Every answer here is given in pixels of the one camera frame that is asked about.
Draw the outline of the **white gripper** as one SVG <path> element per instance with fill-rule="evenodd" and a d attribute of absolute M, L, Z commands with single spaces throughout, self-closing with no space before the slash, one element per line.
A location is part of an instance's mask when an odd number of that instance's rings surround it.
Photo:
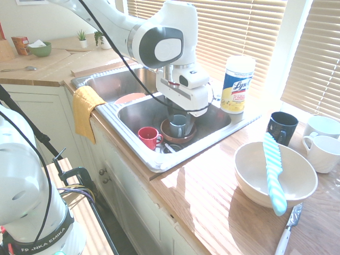
<path fill-rule="evenodd" d="M 190 134 L 196 117 L 206 113 L 209 74 L 203 69 L 173 69 L 171 77 L 165 71 L 156 72 L 156 88 L 166 97 L 167 118 L 173 121 L 173 103 L 189 112 L 186 114 L 185 134 Z"/>

